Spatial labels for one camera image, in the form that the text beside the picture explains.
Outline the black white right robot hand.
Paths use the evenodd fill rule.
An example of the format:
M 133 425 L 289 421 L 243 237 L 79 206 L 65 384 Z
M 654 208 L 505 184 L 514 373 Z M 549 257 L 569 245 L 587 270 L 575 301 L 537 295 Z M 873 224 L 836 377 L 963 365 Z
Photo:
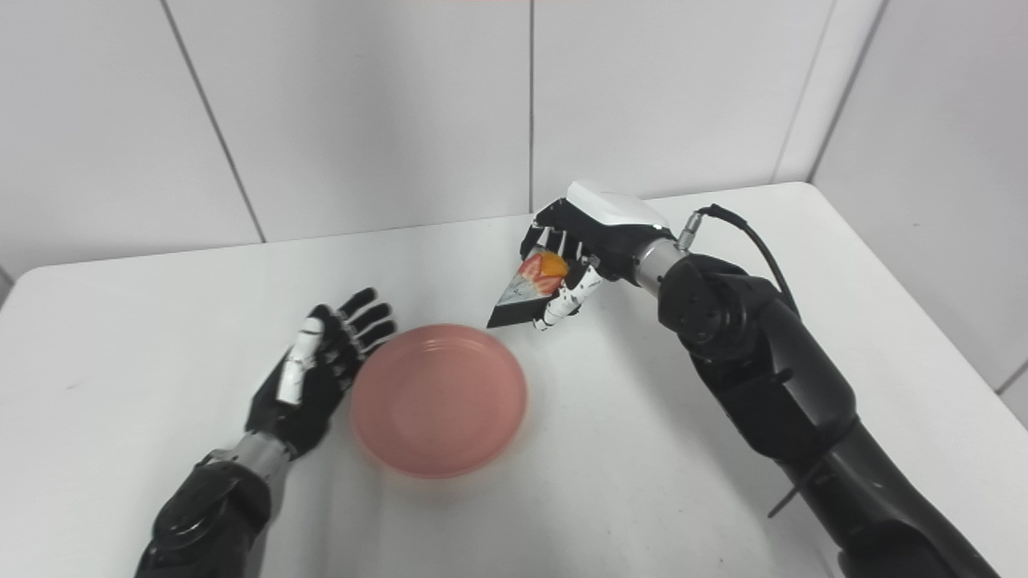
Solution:
M 575 314 L 603 279 L 625 279 L 639 286 L 636 270 L 642 256 L 655 242 L 663 241 L 674 242 L 675 234 L 642 200 L 610 193 L 590 181 L 573 181 L 564 197 L 533 216 L 519 248 L 522 259 L 541 248 L 558 254 L 570 266 L 546 306 L 533 318 L 533 327 L 544 332 Z

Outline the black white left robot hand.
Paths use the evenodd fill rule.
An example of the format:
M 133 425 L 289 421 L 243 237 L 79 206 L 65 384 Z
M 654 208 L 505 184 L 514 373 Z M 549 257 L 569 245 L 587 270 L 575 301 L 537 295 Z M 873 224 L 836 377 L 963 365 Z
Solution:
M 397 333 L 373 287 L 340 308 L 319 304 L 254 394 L 243 430 L 279 440 L 291 458 L 313 451 L 367 360 Z

